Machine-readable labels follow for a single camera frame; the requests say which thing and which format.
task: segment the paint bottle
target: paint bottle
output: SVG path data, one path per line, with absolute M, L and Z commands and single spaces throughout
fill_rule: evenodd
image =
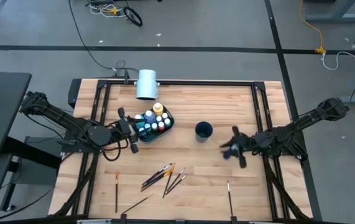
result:
M 171 125 L 170 119 L 169 119 L 169 118 L 166 118 L 166 119 L 165 119 L 165 126 L 166 126 L 166 128 L 169 128 L 170 125 Z
M 146 111 L 144 118 L 147 119 L 147 123 L 149 124 L 155 123 L 155 115 L 152 111 Z
M 135 119 L 144 119 L 141 115 L 135 115 L 134 117 Z M 145 125 L 145 122 L 140 122 L 140 123 L 137 123 L 136 126 L 137 128 L 144 128 L 144 125 Z
M 147 130 L 147 133 L 151 133 L 151 124 L 149 123 L 145 124 L 144 129 Z
M 162 121 L 162 117 L 161 117 L 161 116 L 158 116 L 158 117 L 157 117 L 157 123 L 159 124 L 161 121 Z
M 158 131 L 159 131 L 159 133 L 162 133 L 165 131 L 165 124 L 163 122 L 160 122 L 158 124 Z
M 154 111 L 155 116 L 162 116 L 164 113 L 164 106 L 162 106 L 160 103 L 156 103 L 152 107 L 152 110 Z
M 151 124 L 151 128 L 152 131 L 156 133 L 158 131 L 158 124 L 157 123 Z
M 162 118 L 163 118 L 164 121 L 165 121 L 167 118 L 169 118 L 169 116 L 167 115 L 167 113 L 163 113 L 163 114 L 162 114 Z
M 144 132 L 142 133 L 142 131 L 144 131 L 144 128 L 140 128 L 140 129 L 139 129 L 140 135 L 141 135 L 141 136 L 146 136 L 146 135 L 147 135 L 147 132 L 144 131 Z

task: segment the white bottle cap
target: white bottle cap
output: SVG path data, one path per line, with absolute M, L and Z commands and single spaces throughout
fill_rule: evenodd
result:
M 154 107 L 155 109 L 159 110 L 162 107 L 162 105 L 160 103 L 156 103 Z

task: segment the paintbrush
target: paintbrush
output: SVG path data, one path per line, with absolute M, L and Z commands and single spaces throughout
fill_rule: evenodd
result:
M 229 182 L 228 181 L 227 181 L 227 189 L 228 189 L 229 209 L 231 211 L 231 216 L 233 216 L 233 205 L 231 203 L 231 193 L 229 192 Z
M 118 176 L 119 172 L 115 173 L 115 213 L 118 212 Z
M 164 172 L 162 175 L 156 177 L 151 183 L 147 184 L 145 187 L 142 187 L 141 188 L 141 192 L 143 192 L 145 189 L 149 188 L 152 184 L 158 182 L 160 179 L 162 179 L 162 178 L 166 177 L 167 175 L 169 175 L 171 171 L 172 170 L 170 169 L 170 170 Z
M 173 166 L 172 166 L 172 171 L 170 171 L 169 178 L 167 179 L 167 183 L 166 183 L 166 186 L 165 186 L 165 191 L 164 191 L 164 196 L 162 196 L 162 198 L 164 198 L 164 197 L 165 197 L 166 190 L 167 190 L 167 186 L 169 185 L 170 178 L 172 178 L 172 174 L 173 174 L 173 170 L 174 170 L 174 169 L 175 169 L 175 164 L 173 163 Z
M 166 192 L 166 195 L 169 194 L 187 175 L 185 174 L 183 178 L 181 178 L 177 183 L 168 191 Z
M 125 214 L 126 212 L 128 212 L 130 209 L 138 206 L 140 203 L 142 203 L 143 201 L 147 200 L 148 198 L 150 198 L 153 194 L 151 194 L 150 196 L 146 197 L 145 199 L 141 200 L 140 202 L 137 202 L 135 205 L 133 205 L 132 207 L 128 208 L 126 211 L 122 212 L 122 214 Z
M 155 177 L 157 177 L 160 173 L 162 173 L 162 171 L 164 171 L 165 169 L 167 169 L 168 167 L 170 167 L 172 164 L 169 164 L 167 166 L 164 166 L 162 169 L 158 170 L 158 172 L 156 172 L 154 175 L 152 175 L 152 177 L 150 177 L 148 180 L 146 180 L 144 183 L 142 183 L 142 185 L 148 184 L 152 179 L 154 179 Z
M 180 173 L 177 175 L 177 177 L 175 178 L 175 180 L 173 180 L 172 184 L 170 184 L 169 188 L 167 189 L 167 191 L 170 190 L 170 188 L 173 186 L 173 184 L 176 182 L 176 180 L 178 179 L 178 177 L 184 172 L 185 167 L 182 171 L 180 171 Z

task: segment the black cup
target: black cup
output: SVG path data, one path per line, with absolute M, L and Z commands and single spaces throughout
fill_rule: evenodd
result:
M 195 138 L 198 142 L 205 142 L 212 135 L 213 128 L 206 121 L 199 122 L 195 126 Z

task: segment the paint bottle caddy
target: paint bottle caddy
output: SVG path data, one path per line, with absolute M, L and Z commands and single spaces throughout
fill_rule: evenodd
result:
M 162 118 L 162 121 L 161 121 L 161 122 L 163 123 L 163 125 L 161 125 L 161 126 L 163 126 L 163 127 L 161 127 L 160 129 L 159 129 L 159 127 L 157 127 L 156 129 L 153 129 L 153 128 L 152 128 L 152 124 L 153 124 L 153 123 L 149 123 L 149 125 L 150 125 L 150 127 L 151 127 L 151 130 L 150 130 L 150 131 L 147 130 L 146 134 L 143 134 L 143 135 L 141 135 L 141 136 L 139 137 L 139 139 L 140 139 L 142 142 L 145 142 L 145 143 L 150 143 L 150 142 L 152 142 L 153 140 L 155 140 L 155 139 L 157 139 L 157 138 L 163 136 L 164 134 L 166 134 L 169 130 L 171 130 L 171 128 L 172 128 L 173 125 L 175 124 L 175 120 L 174 120 L 173 116 L 170 114 L 170 112 L 168 111 L 168 109 L 167 109 L 164 105 L 162 105 L 162 108 L 163 108 L 162 112 L 161 112 L 161 111 L 156 111 L 156 112 L 157 112 L 157 115 L 161 115 L 161 117 L 166 118 L 166 119 L 169 119 L 169 121 L 167 121 L 167 122 L 168 122 L 168 125 L 166 126 L 166 124 L 165 124 L 165 119 L 163 119 L 163 118 Z M 151 108 L 151 109 L 149 109 L 149 111 L 151 111 L 151 112 L 154 113 L 154 107 Z M 155 121 L 150 120 L 150 122 L 154 122 L 154 123 L 156 123 L 157 125 L 159 124 L 159 122 L 157 122 L 156 120 L 155 120 Z M 139 128 L 137 128 L 137 126 L 134 125 L 134 124 L 132 125 L 132 129 L 133 129 L 136 133 L 139 132 Z

